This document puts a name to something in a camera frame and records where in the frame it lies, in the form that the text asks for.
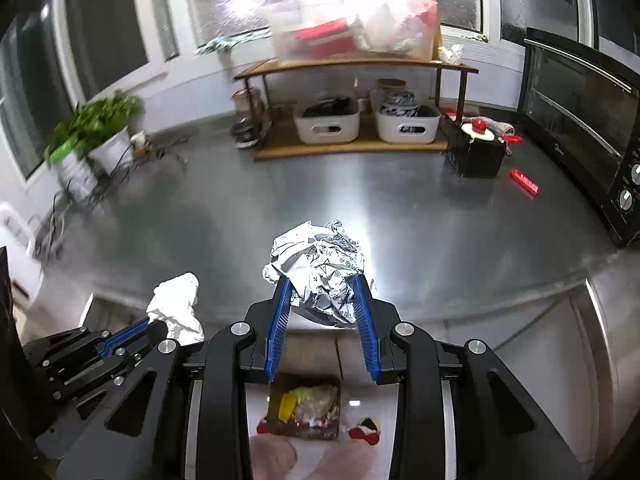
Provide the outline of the blue white patterned bowls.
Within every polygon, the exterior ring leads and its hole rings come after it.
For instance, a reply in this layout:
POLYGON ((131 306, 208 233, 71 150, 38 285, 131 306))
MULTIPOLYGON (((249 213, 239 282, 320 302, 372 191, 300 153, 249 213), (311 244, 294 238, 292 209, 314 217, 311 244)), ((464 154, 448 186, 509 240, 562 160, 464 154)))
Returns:
POLYGON ((390 90, 384 93, 380 113, 386 116, 412 117, 418 114, 420 103, 413 92, 390 90))

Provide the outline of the clear plastic storage box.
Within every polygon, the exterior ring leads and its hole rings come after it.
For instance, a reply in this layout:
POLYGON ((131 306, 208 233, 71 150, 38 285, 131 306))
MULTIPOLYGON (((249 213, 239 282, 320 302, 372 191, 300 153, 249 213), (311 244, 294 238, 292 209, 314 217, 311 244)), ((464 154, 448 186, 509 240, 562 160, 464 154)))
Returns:
POLYGON ((323 60, 349 55, 433 55, 437 0, 320 0, 262 8, 276 58, 323 60))

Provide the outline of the white electric kettle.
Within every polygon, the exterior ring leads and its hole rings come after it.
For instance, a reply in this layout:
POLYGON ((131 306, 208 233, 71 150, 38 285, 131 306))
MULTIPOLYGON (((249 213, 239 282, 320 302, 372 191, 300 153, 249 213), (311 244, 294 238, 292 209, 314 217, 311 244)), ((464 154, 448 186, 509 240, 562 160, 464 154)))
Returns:
POLYGON ((36 237, 26 220, 8 203, 1 208, 1 246, 8 253, 11 283, 31 307, 38 297, 44 273, 35 258, 36 237))

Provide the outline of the red scissors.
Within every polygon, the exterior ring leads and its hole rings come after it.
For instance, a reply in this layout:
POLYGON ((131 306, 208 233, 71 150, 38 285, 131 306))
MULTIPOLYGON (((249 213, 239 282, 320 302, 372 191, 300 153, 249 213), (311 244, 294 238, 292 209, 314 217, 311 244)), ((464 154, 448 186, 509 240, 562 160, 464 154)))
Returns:
POLYGON ((520 144, 523 143, 523 138, 521 136, 518 136, 517 134, 502 134, 500 136, 500 138, 506 142, 506 144, 511 145, 511 144, 520 144))

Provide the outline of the green cloth on sill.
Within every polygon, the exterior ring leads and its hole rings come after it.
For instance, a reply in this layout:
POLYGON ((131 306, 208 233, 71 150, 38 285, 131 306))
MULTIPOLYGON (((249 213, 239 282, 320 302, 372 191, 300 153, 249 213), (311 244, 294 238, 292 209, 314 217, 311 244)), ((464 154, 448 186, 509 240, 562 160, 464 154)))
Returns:
POLYGON ((230 52, 234 48, 242 46, 242 44, 249 44, 250 42, 266 40, 271 38, 271 32, 261 29, 254 32, 244 32, 235 36, 219 36, 206 42, 201 47, 198 47, 195 55, 208 55, 216 52, 230 52))

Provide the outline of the green potted plant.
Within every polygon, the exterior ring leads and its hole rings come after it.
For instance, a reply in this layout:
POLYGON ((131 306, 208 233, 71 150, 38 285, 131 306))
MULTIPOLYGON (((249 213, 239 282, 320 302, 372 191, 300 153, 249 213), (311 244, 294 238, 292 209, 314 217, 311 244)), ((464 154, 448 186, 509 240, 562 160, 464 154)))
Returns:
POLYGON ((52 165, 75 152, 80 159, 95 162, 104 174, 112 174, 134 159, 128 127, 142 110, 140 98, 119 90, 77 104, 73 114, 53 128, 43 158, 52 165))

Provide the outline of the small white cup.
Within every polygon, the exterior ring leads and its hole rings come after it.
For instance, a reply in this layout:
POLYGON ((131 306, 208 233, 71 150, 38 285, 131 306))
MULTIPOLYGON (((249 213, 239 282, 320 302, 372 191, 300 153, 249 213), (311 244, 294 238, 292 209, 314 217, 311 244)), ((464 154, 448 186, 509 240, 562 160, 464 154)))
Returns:
POLYGON ((130 138, 130 142, 131 145, 136 148, 137 150, 139 148, 144 148, 145 143, 146 143, 146 135, 145 132, 143 130, 133 134, 130 138))

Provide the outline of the black ceramic jar red knob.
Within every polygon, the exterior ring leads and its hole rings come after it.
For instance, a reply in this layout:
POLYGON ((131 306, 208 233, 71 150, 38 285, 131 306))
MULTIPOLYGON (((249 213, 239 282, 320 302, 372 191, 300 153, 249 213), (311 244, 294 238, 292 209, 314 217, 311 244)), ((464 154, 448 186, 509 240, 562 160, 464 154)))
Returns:
POLYGON ((493 179, 506 156, 506 141, 498 126, 486 117, 465 119, 447 129, 447 159, 464 178, 493 179))

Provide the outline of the red plastic clip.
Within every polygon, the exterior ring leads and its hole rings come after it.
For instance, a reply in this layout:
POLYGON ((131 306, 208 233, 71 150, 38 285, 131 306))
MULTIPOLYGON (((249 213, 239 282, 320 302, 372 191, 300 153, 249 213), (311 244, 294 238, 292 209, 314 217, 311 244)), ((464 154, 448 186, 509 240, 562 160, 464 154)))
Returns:
POLYGON ((524 191, 531 196, 537 196, 539 193, 539 186, 536 185, 529 177, 526 177, 520 170, 511 169, 509 171, 509 177, 519 185, 524 191))

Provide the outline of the glass jar with lid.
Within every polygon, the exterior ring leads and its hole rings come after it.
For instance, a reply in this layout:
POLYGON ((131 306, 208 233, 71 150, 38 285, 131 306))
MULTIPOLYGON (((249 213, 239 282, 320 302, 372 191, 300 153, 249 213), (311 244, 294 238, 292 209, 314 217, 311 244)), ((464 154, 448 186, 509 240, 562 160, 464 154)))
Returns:
POLYGON ((265 105, 262 100, 262 94, 256 87, 235 91, 232 96, 232 102, 235 113, 239 116, 261 118, 264 114, 265 105))

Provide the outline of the black toaster oven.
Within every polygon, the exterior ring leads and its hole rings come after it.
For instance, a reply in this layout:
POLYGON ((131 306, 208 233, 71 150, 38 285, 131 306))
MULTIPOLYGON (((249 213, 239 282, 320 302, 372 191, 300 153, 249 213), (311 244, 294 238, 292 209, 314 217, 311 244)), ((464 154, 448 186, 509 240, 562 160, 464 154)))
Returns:
POLYGON ((639 75, 593 48, 529 28, 518 114, 618 247, 639 239, 639 75))

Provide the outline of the white tissue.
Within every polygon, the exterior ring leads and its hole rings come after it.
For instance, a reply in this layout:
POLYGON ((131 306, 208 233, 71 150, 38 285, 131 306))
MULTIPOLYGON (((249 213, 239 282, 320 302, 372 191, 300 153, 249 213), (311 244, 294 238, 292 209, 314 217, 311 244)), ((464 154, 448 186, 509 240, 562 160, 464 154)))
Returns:
POLYGON ((195 316, 200 282, 193 273, 185 273, 154 288, 153 297, 146 307, 150 321, 162 321, 167 326, 167 337, 183 347, 203 342, 204 330, 195 316))

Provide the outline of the white storage basket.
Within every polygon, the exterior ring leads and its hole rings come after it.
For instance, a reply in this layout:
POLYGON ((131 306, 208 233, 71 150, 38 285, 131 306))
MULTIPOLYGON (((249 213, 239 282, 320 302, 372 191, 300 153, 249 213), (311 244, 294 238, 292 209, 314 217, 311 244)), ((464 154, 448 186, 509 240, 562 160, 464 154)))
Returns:
POLYGON ((414 105, 400 105, 390 99, 392 94, 380 89, 369 92, 378 136, 389 144, 426 145, 435 141, 440 113, 415 96, 414 105))
POLYGON ((299 102, 293 119, 303 144, 344 144, 357 139, 360 111, 353 96, 322 96, 299 102))

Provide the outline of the aluminium foil ball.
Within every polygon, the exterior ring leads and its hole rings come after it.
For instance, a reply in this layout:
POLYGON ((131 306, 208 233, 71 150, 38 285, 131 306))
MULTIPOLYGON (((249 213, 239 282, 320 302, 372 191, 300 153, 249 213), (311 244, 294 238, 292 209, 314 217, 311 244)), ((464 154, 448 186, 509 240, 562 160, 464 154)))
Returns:
POLYGON ((277 236, 262 277, 270 284, 287 278, 291 306, 308 320, 334 327, 356 324, 350 280, 363 274, 366 258, 341 221, 315 226, 309 221, 277 236))

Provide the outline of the left white storage basket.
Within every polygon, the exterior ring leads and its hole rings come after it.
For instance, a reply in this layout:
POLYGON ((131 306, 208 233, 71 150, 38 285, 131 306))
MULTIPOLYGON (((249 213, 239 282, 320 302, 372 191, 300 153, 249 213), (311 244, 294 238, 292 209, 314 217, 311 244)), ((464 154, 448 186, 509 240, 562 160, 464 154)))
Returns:
POLYGON ((353 96, 322 96, 299 102, 293 119, 303 144, 344 144, 357 139, 360 111, 353 96))

